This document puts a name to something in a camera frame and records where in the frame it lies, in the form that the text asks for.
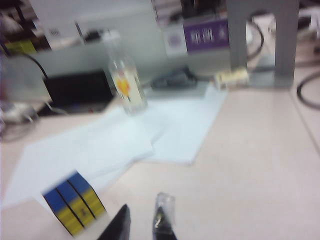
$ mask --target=plastic bottle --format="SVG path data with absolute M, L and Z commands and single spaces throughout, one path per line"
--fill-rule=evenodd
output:
M 127 113 L 133 114 L 147 106 L 136 65 L 122 49 L 120 38 L 105 41 L 109 55 L 108 68 Z

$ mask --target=black monitor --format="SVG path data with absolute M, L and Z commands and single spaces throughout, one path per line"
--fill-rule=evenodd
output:
M 56 106 L 103 103 L 113 98 L 103 70 L 53 76 L 43 81 Z

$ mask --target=gray desk partition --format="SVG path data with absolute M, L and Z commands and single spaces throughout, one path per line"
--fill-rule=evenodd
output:
M 227 0 L 231 67 L 247 67 L 246 21 L 256 11 L 276 19 L 275 71 L 253 74 L 255 87 L 290 87 L 294 79 L 299 0 Z
M 163 33 L 157 26 L 152 9 L 151 12 L 129 17 L 98 19 L 94 23 L 95 25 L 92 25 L 92 22 L 90 25 L 86 20 L 79 21 L 83 31 L 92 27 L 117 29 L 123 47 L 135 61 L 142 82 L 150 81 L 152 77 L 183 65 L 188 65 L 198 74 L 212 74 L 214 71 L 230 68 L 228 48 L 189 56 L 167 57 Z M 109 59 L 101 42 L 43 51 L 32 56 L 41 63 L 48 76 L 95 69 L 108 71 Z M 41 71 L 32 61 L 22 56 L 2 61 L 7 68 L 2 75 L 10 76 L 10 80 L 5 80 L 7 98 L 20 101 L 43 101 L 48 98 Z

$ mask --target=wire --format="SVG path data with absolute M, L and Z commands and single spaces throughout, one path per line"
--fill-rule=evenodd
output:
M 313 108 L 313 109 L 317 109 L 320 110 L 320 103 L 314 103 L 311 101 L 308 101 L 304 98 L 304 96 L 301 94 L 302 88 L 309 82 L 316 80 L 317 78 L 320 77 L 320 71 L 311 74 L 310 76 L 307 76 L 305 79 L 302 80 L 302 82 L 300 82 L 300 84 L 298 85 L 297 89 L 296 89 L 296 95 L 298 97 L 298 99 L 306 106 Z
M 46 104 L 46 105 L 48 106 L 48 108 L 49 108 L 52 112 L 54 112 L 54 113 L 69 115 L 67 111 L 65 111 L 65 110 L 63 110 L 63 109 L 61 109 L 61 108 L 52 107 L 52 106 L 50 105 L 50 103 L 47 102 L 47 101 L 45 102 L 45 104 Z
M 26 53 L 24 53 L 24 52 L 22 52 L 21 54 L 22 54 L 23 56 L 25 56 L 26 58 L 32 60 L 35 64 L 37 64 L 37 66 L 40 68 L 40 70 L 41 70 L 44 78 L 45 78 L 45 79 L 48 79 L 48 75 L 47 75 L 46 71 L 44 70 L 44 68 L 41 66 L 41 64 L 40 64 L 34 57 L 32 57 L 32 56 L 30 56 L 29 54 L 26 54 Z
M 264 37 L 263 32 L 261 31 L 261 28 L 258 26 L 258 24 L 256 24 L 252 20 L 248 21 L 248 23 L 259 32 L 260 37 L 261 37 L 260 46 L 253 53 L 248 54 L 248 56 L 247 56 L 247 60 L 250 61 L 250 60 L 254 59 L 256 56 L 258 56 L 259 53 L 262 51 L 262 48 L 264 47 L 264 43 L 265 43 L 265 37 Z
M 32 57 L 29 54 L 24 53 L 24 52 L 22 52 L 21 54 L 22 54 L 22 56 L 24 56 L 24 57 L 30 59 L 31 61 L 33 61 L 40 68 L 44 78 L 46 80 L 48 79 L 48 75 L 47 75 L 46 71 L 44 70 L 44 68 L 41 66 L 41 64 L 34 57 Z M 63 109 L 60 109 L 60 108 L 57 108 L 57 107 L 51 107 L 50 104 L 47 101 L 45 102 L 45 104 L 54 113 L 68 115 L 67 111 L 65 111 Z
M 32 119 L 31 116 L 24 114 L 23 115 L 27 120 L 29 120 L 28 124 L 6 124 L 2 119 L 4 126 L 0 132 L 0 140 L 2 142 L 11 142 L 17 139 L 20 139 L 26 136 L 34 127 L 35 121 Z

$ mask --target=black cable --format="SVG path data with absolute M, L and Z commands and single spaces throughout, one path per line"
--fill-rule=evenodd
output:
M 24 52 L 21 53 L 23 56 L 25 56 L 26 58 L 32 60 L 35 64 L 37 64 L 37 66 L 40 68 L 43 76 L 45 77 L 45 79 L 48 79 L 48 75 L 46 73 L 46 71 L 44 70 L 44 68 L 41 66 L 41 64 L 32 56 L 30 56 L 29 54 L 26 54 Z
M 248 23 L 259 32 L 260 37 L 261 37 L 260 46 L 252 54 L 248 54 L 248 56 L 247 56 L 247 60 L 250 61 L 250 60 L 254 59 L 256 56 L 258 56 L 259 53 L 262 51 L 262 48 L 264 47 L 264 43 L 265 43 L 265 37 L 264 37 L 263 32 L 261 31 L 261 28 L 258 26 L 258 24 L 256 24 L 252 20 L 248 21 Z
M 306 106 L 313 108 L 313 109 L 317 109 L 320 110 L 320 103 L 314 103 L 311 101 L 306 100 L 303 95 L 301 94 L 302 88 L 306 85 L 306 83 L 309 83 L 313 80 L 316 80 L 317 78 L 320 77 L 320 71 L 311 74 L 310 76 L 307 76 L 304 80 L 302 80 L 302 82 L 300 82 L 300 84 L 298 85 L 297 89 L 296 89 L 296 95 L 298 97 L 298 99 Z

